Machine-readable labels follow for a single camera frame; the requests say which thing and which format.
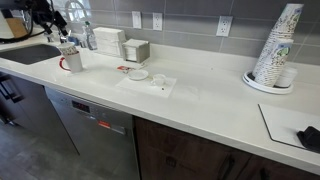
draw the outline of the sink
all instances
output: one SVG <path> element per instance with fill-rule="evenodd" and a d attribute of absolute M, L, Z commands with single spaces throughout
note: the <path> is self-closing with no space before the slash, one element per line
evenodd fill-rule
<path fill-rule="evenodd" d="M 0 52 L 0 58 L 26 65 L 37 63 L 60 55 L 61 53 L 56 47 L 45 44 L 38 44 Z"/>

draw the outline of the red object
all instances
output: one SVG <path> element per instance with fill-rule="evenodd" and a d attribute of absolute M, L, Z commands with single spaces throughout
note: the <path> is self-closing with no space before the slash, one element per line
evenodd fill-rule
<path fill-rule="evenodd" d="M 66 58 L 64 58 L 64 57 L 62 57 L 62 58 L 60 59 L 59 66 L 60 66 L 63 70 L 70 71 L 70 69 L 66 69 L 66 68 L 63 67 L 62 62 L 63 62 L 65 59 L 66 59 Z"/>
<path fill-rule="evenodd" d="M 107 122 L 104 122 L 104 121 L 98 121 L 98 124 L 102 127 L 105 127 L 105 128 L 108 128 L 110 129 L 111 128 L 111 124 L 107 123 Z"/>

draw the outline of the gray floor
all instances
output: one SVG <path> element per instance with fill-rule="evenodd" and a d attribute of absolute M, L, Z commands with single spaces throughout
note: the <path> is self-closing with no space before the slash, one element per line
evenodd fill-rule
<path fill-rule="evenodd" d="M 21 128 L 0 123 L 0 179 L 102 180 L 105 175 L 79 156 L 58 149 L 46 139 Z"/>

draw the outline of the stainless steel dishwasher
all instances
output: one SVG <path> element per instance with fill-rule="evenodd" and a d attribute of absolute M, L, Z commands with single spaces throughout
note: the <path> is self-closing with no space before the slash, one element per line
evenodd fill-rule
<path fill-rule="evenodd" d="M 46 88 L 80 159 L 107 179 L 138 180 L 130 114 Z"/>

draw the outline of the white countertop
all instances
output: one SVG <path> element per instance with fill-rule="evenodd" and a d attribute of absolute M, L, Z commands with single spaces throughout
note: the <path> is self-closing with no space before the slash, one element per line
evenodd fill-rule
<path fill-rule="evenodd" d="M 0 45 L 0 51 L 44 40 Z M 32 65 L 0 58 L 0 71 L 320 175 L 320 154 L 272 141 L 258 107 L 263 103 L 320 116 L 319 76 L 308 78 L 319 67 L 294 64 L 300 75 L 293 93 L 272 95 L 242 82 L 254 58 L 152 45 L 144 69 L 178 79 L 169 98 L 162 98 L 115 86 L 126 77 L 118 66 L 138 64 L 78 49 L 86 68 L 79 74 L 60 69 L 60 57 Z"/>

